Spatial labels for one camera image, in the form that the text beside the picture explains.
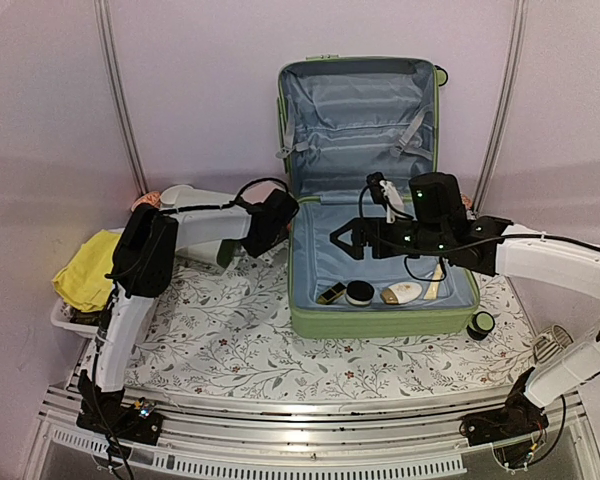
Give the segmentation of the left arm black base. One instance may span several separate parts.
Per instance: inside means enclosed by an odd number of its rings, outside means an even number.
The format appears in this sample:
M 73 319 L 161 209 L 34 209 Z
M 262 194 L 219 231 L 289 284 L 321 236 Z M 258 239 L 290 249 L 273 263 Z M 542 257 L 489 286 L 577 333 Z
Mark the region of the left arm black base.
M 90 383 L 78 387 L 82 396 L 81 410 L 76 425 L 103 435 L 111 432 L 119 440 L 156 446 L 164 416 L 156 411 L 156 404 L 144 397 L 131 405 L 122 404 L 124 391 L 102 393 Z

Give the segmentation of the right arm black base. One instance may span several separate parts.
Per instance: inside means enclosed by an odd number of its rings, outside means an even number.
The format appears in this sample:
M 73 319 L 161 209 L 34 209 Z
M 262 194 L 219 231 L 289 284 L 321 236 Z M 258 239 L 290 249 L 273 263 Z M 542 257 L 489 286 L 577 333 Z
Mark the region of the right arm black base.
M 470 446 L 516 438 L 549 426 L 544 408 L 536 406 L 524 395 L 534 370 L 534 367 L 529 368 L 516 380 L 502 407 L 461 418 L 459 433 L 468 439 Z

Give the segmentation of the white perforated plastic basket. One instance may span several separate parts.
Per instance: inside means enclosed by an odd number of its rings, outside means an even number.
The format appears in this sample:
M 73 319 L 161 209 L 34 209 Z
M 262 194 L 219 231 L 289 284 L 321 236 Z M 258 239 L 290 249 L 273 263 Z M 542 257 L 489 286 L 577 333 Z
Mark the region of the white perforated plastic basket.
M 106 339 L 108 342 L 129 340 L 131 343 L 142 340 L 151 323 L 157 306 L 156 298 L 131 297 L 114 300 L 112 318 Z M 84 313 L 62 299 L 58 299 L 51 311 L 53 326 L 76 333 L 79 336 L 94 338 L 98 329 L 100 312 Z

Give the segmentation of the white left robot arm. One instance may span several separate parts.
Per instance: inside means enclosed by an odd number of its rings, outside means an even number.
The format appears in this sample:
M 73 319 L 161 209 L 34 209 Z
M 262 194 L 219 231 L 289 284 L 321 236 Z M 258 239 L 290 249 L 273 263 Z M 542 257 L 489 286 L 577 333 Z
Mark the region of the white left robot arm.
M 107 276 L 113 288 L 96 334 L 92 383 L 103 393 L 123 389 L 133 345 L 171 283 L 177 252 L 222 268 L 238 249 L 256 258 L 287 237 L 298 210 L 288 189 L 271 179 L 252 182 L 236 195 L 186 187 L 164 208 L 138 206 Z

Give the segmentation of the yellow garment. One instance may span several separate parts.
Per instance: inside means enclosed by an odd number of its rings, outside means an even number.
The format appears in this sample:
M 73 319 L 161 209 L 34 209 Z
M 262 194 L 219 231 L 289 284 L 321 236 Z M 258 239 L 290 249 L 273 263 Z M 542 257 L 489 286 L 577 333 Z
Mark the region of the yellow garment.
M 105 277 L 113 268 L 113 252 L 120 232 L 101 230 L 86 241 L 52 280 L 59 297 L 84 313 L 104 309 L 113 281 Z

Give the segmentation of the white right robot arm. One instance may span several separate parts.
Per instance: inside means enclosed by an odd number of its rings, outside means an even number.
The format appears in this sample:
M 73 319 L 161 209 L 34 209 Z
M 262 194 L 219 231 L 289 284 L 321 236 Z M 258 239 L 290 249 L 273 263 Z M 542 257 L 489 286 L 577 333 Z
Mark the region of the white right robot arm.
M 426 173 L 409 182 L 414 212 L 400 211 L 392 182 L 376 172 L 363 191 L 382 206 L 383 217 L 359 214 L 333 231 L 331 242 L 361 260 L 369 248 L 376 259 L 396 256 L 444 258 L 474 273 L 520 277 L 600 300 L 600 246 L 549 235 L 508 219 L 471 219 L 455 176 Z M 497 427 L 517 436 L 532 424 L 536 408 L 600 374 L 600 325 L 563 353 L 534 368 L 497 415 Z

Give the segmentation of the green hard-shell suitcase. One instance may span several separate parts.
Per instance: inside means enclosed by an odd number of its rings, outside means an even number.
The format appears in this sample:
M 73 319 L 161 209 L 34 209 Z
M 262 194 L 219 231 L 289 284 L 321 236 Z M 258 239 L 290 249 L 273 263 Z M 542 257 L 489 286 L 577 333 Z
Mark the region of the green hard-shell suitcase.
M 438 153 L 438 93 L 442 72 L 429 61 L 360 57 L 296 62 L 278 76 L 278 112 L 284 159 L 299 211 L 291 226 L 289 309 L 294 331 L 314 339 L 354 339 L 449 334 L 462 331 L 478 310 L 473 274 L 446 265 L 436 300 L 420 296 L 387 305 L 380 295 L 398 282 L 429 286 L 439 258 L 354 260 L 329 234 L 359 214 L 383 217 L 385 209 L 363 191 L 381 172 L 413 214 L 412 178 L 433 172 Z M 332 285 L 354 280 L 375 289 L 366 307 L 345 294 L 316 303 Z

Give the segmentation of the white green drawer box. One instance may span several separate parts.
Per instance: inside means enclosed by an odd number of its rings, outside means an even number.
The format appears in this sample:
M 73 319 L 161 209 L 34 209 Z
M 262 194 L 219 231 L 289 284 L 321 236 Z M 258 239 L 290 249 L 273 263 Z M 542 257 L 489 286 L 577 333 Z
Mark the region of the white green drawer box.
M 189 206 L 220 206 L 233 199 L 231 194 L 176 186 L 172 207 L 177 210 L 177 256 L 226 269 L 233 260 L 237 243 L 249 230 L 251 216 L 241 207 L 222 210 L 184 211 Z

